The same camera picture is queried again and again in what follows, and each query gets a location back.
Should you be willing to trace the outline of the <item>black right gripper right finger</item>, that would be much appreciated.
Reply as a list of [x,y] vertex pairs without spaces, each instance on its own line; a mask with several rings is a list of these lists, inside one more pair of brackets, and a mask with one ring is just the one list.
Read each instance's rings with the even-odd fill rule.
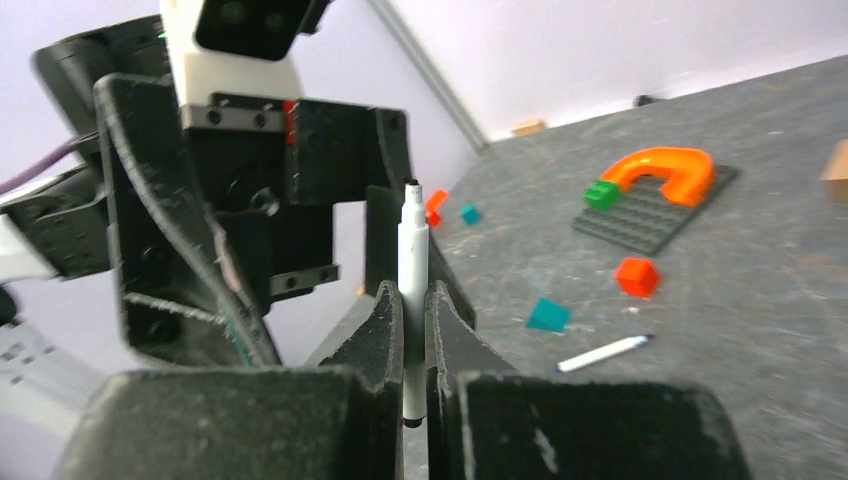
[[732,422],[685,381],[518,373],[428,289],[428,460],[433,479],[748,479]]

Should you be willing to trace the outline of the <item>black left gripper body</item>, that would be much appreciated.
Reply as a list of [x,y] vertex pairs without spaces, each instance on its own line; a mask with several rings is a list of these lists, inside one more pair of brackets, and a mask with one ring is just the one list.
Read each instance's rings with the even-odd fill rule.
[[216,94],[180,110],[201,188],[224,219],[263,310],[340,276],[334,208],[362,202],[365,289],[397,277],[397,226],[413,176],[401,110]]

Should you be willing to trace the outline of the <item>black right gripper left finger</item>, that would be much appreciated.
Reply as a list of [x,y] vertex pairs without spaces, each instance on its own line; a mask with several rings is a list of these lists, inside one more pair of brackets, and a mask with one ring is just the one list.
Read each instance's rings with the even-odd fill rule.
[[399,479],[403,314],[369,317],[317,367],[137,370],[92,397],[58,479]]

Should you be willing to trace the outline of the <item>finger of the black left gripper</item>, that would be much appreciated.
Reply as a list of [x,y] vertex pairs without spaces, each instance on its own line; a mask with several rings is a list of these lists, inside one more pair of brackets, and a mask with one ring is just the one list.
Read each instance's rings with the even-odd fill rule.
[[95,83],[110,258],[128,346],[161,365],[266,367],[276,346],[182,137],[172,86]]
[[[365,293],[375,297],[379,285],[398,279],[398,225],[403,195],[389,187],[368,186],[365,213]],[[442,281],[459,317],[476,329],[476,312],[434,239],[429,242],[429,280]]]

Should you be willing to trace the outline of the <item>white pen black tip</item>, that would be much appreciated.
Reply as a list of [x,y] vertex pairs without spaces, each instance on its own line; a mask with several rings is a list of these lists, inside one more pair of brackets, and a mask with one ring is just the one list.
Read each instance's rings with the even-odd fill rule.
[[403,302],[403,422],[417,428],[427,414],[425,310],[429,286],[429,225],[422,187],[411,179],[404,186],[398,225],[398,279]]

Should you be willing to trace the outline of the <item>white pen blue tip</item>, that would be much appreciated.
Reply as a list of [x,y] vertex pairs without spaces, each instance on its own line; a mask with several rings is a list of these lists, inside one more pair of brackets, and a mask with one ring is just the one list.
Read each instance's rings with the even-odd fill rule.
[[584,352],[580,355],[559,362],[556,366],[560,373],[573,372],[590,365],[608,360],[617,355],[636,350],[650,343],[655,336],[653,334],[643,334],[631,336],[612,342],[610,344],[598,347],[596,349]]

